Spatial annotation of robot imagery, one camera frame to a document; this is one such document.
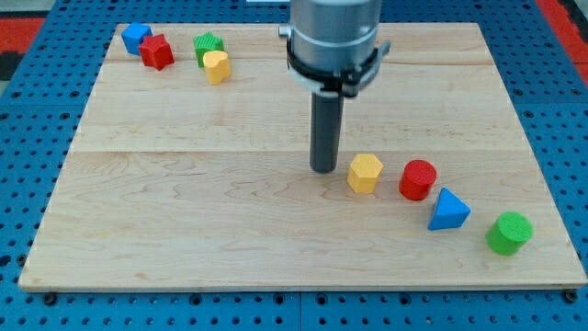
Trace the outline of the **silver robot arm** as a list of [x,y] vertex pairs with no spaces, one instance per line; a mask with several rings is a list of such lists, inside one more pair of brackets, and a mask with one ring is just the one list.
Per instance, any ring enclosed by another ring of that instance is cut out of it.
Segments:
[[356,97],[390,51],[376,44],[381,8],[381,0],[291,1],[277,33],[293,79],[321,97]]

